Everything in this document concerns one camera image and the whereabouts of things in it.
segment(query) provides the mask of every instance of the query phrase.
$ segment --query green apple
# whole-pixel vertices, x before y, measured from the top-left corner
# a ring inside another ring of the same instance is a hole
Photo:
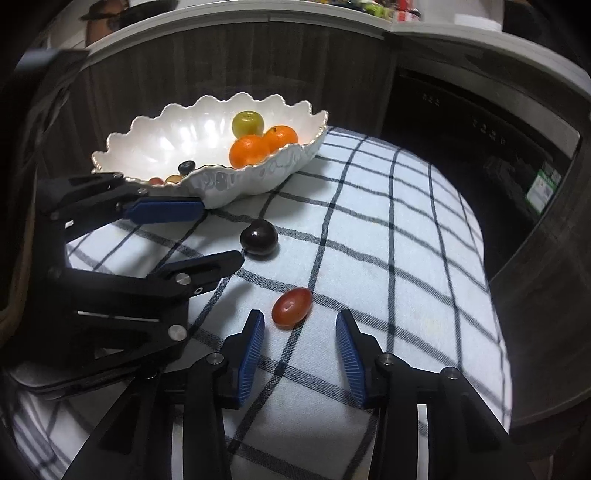
[[[371,2],[363,5],[363,10],[370,15],[375,17],[383,17],[384,16],[384,7],[383,5]]]
[[[265,122],[259,113],[252,110],[240,112],[232,120],[232,133],[236,138],[244,135],[262,135],[265,131]]]

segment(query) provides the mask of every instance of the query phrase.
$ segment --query orange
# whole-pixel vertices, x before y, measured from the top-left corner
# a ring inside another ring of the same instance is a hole
[[[230,165],[242,168],[246,165],[256,165],[271,153],[269,146],[259,135],[244,135],[236,140],[230,148]]]
[[[279,150],[288,143],[297,143],[297,133],[292,127],[286,125],[276,125],[267,130],[263,139],[269,145],[271,153]]]

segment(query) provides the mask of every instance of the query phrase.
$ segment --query white countertop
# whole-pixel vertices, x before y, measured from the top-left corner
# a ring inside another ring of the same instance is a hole
[[[89,61],[96,63],[130,46],[176,31],[242,21],[305,22],[359,31],[378,38],[390,31],[409,37],[446,38],[486,46],[553,75],[591,99],[591,79],[582,68],[523,38],[454,24],[392,23],[347,8],[301,0],[229,0],[180,8],[130,25],[95,42],[88,47]]]

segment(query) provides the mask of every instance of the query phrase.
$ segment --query cabinet door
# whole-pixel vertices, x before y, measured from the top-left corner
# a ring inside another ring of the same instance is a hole
[[[379,135],[394,79],[383,40],[319,25],[269,22],[269,82],[287,102],[309,100],[331,125]]]

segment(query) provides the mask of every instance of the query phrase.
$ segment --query plaid tablecloth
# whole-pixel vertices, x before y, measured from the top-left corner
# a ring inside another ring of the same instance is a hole
[[[69,258],[74,268],[143,277],[167,261],[240,249],[240,232],[259,216],[277,227],[278,251],[247,257],[215,292],[191,300],[192,338],[168,367],[218,349],[251,309],[264,313],[251,396],[224,413],[236,480],[366,478],[377,416],[359,409],[348,390],[335,344],[343,308],[413,367],[460,368],[508,428],[511,377],[478,222],[435,168],[391,144],[332,129],[318,156],[270,193],[212,211],[198,227],[116,222],[72,242]],[[293,330],[279,330],[272,305],[295,286],[313,291],[312,311]],[[58,402],[16,393],[8,418],[42,478],[61,478],[123,388]],[[419,414],[418,469],[426,479],[425,409]],[[173,478],[179,472],[174,442]]]

